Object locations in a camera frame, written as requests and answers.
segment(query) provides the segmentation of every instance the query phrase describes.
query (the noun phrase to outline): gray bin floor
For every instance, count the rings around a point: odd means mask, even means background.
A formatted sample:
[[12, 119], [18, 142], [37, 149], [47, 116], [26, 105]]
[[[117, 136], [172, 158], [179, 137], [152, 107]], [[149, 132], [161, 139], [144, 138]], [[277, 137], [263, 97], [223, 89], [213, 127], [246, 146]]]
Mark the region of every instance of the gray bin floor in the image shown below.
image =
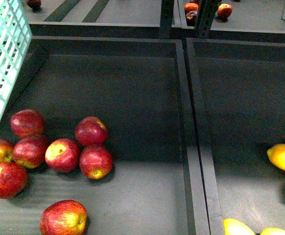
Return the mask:
[[198, 68], [223, 219], [285, 229], [285, 172], [266, 155], [285, 142], [285, 63], [200, 57]]
[[17, 142], [9, 118], [21, 109], [41, 112], [50, 142], [74, 138], [82, 118], [97, 116], [115, 166], [98, 181], [79, 169], [30, 170], [25, 191], [0, 199], [0, 235], [40, 234], [43, 210], [64, 199], [87, 208], [84, 234], [188, 234], [175, 79], [174, 59], [51, 55], [3, 117], [0, 138]]

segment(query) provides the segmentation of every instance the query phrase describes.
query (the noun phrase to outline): plastic crate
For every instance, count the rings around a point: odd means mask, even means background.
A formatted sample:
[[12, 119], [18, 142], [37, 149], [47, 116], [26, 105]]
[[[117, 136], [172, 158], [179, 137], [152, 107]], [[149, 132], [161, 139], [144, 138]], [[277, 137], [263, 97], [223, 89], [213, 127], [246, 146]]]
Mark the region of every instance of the plastic crate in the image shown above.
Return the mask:
[[20, 0], [0, 0], [0, 120], [31, 41]]

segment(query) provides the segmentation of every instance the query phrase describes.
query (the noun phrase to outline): dark gray bin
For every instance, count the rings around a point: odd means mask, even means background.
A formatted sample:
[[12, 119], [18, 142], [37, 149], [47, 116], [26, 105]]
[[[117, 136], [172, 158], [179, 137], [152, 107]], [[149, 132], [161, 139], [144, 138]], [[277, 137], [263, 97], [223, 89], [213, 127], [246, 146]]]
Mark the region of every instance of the dark gray bin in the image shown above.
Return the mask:
[[9, 118], [26, 108], [44, 116], [50, 142], [99, 117], [115, 165], [97, 181], [29, 170], [29, 187], [0, 199], [0, 235], [40, 234], [43, 210], [64, 199], [87, 208], [84, 234], [209, 234], [181, 41], [33, 37], [0, 138], [18, 141]]
[[285, 44], [187, 39], [211, 235], [234, 218], [285, 230], [285, 172], [266, 151], [285, 143]]
[[33, 35], [37, 36], [159, 38], [162, 17], [164, 22], [172, 22], [170, 38], [180, 39], [177, 0], [172, 7], [165, 8], [173, 10], [170, 21], [168, 12], [161, 16], [162, 0], [44, 0], [41, 11], [35, 13], [24, 4]]

